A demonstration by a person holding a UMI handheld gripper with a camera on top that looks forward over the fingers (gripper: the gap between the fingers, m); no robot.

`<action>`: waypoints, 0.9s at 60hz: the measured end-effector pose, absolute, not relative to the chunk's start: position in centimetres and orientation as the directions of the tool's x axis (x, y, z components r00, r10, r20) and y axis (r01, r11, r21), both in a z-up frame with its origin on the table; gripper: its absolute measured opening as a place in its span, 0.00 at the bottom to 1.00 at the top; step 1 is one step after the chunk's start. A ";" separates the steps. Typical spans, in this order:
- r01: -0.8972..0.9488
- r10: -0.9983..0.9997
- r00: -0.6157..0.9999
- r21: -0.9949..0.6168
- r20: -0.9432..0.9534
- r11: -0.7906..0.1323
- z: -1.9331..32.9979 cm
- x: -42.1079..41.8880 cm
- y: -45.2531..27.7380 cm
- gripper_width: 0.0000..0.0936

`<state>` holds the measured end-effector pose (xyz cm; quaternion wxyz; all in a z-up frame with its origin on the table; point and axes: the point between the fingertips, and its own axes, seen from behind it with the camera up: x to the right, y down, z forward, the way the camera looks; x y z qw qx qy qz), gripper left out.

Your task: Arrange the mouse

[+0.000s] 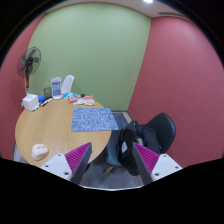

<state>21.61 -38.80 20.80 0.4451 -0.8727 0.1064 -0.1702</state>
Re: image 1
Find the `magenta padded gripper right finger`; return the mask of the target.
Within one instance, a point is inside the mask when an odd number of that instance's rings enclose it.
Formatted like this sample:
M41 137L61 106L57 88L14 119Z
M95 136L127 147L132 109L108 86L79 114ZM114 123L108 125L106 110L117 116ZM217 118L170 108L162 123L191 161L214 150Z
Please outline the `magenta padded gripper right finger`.
M137 143L134 143L132 146L132 154L144 185L182 169L168 154L158 155L154 151Z

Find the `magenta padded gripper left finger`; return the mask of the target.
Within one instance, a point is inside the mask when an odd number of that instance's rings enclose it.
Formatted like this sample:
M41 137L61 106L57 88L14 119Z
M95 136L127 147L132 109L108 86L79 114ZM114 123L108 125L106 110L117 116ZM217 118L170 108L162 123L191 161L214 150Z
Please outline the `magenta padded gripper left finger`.
M92 143L88 142L66 154L57 153L41 168L72 183L79 184L91 154Z

